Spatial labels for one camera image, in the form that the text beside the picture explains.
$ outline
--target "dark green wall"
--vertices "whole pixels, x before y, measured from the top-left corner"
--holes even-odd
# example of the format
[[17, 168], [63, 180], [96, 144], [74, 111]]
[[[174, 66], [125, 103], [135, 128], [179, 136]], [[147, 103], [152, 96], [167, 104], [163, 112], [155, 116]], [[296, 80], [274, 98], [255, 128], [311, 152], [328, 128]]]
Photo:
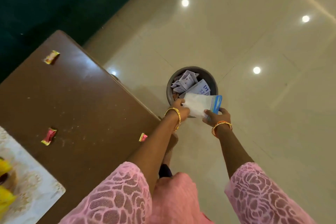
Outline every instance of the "dark green wall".
[[0, 0], [0, 82], [55, 30], [83, 44], [128, 0]]

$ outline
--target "white paper packet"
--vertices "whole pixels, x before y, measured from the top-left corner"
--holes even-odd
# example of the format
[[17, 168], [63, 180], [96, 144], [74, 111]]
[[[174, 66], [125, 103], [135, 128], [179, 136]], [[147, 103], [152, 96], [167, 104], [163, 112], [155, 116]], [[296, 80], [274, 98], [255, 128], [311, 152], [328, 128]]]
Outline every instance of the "white paper packet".
[[199, 118], [208, 118], [204, 113], [205, 109], [218, 114], [218, 110], [221, 107], [222, 96], [206, 96], [194, 93], [186, 93], [184, 97], [185, 102], [182, 104], [184, 107], [190, 109], [190, 115]]

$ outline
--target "gold bangle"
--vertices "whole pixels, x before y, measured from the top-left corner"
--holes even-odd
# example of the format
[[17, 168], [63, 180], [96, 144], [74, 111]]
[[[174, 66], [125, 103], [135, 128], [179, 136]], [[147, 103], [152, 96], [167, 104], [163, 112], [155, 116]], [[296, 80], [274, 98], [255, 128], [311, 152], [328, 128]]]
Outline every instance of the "gold bangle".
[[166, 111], [165, 116], [166, 116], [166, 114], [167, 114], [167, 112], [168, 112], [169, 110], [174, 110], [175, 112], [177, 112], [179, 122], [178, 122], [178, 125], [177, 125], [177, 127], [175, 128], [175, 130], [173, 130], [173, 131], [176, 131], [176, 130], [179, 129], [179, 126], [180, 126], [180, 124], [181, 124], [181, 115], [180, 115], [180, 111], [179, 111], [177, 108], [172, 107], [172, 108], [169, 108], [169, 109]]
[[221, 124], [227, 124], [227, 125], [229, 125], [230, 129], [232, 130], [232, 124], [231, 124], [231, 123], [229, 123], [229, 122], [227, 122], [227, 121], [224, 121], [224, 120], [219, 121], [219, 122], [217, 122], [217, 124], [216, 124], [216, 125], [212, 128], [212, 130], [211, 130], [211, 133], [212, 133], [215, 137], [217, 137], [217, 136], [216, 136], [216, 133], [215, 133], [215, 128], [216, 128], [218, 125], [221, 125]]

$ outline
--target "candy wrapper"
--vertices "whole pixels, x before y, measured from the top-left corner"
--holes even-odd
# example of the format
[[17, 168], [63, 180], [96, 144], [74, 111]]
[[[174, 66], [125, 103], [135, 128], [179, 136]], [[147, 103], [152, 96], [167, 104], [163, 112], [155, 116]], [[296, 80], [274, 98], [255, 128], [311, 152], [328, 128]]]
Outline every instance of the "candy wrapper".
[[43, 61], [50, 65], [59, 54], [57, 51], [52, 51]]
[[143, 142], [143, 141], [145, 141], [146, 138], [147, 138], [147, 136], [145, 135], [145, 133], [142, 133], [142, 134], [141, 134], [141, 137], [140, 137], [140, 139], [139, 139], [139, 142]]
[[56, 132], [57, 132], [56, 129], [49, 128], [47, 136], [41, 141], [41, 143], [48, 146], [51, 143], [51, 141], [52, 141], [53, 137], [55, 136]]

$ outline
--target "dark pants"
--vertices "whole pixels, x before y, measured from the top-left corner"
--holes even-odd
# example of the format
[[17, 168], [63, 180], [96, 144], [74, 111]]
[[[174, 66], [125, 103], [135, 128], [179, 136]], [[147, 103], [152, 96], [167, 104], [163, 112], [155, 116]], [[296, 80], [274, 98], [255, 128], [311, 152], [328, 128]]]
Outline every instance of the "dark pants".
[[159, 177], [172, 177], [172, 173], [166, 164], [162, 164], [159, 170]]

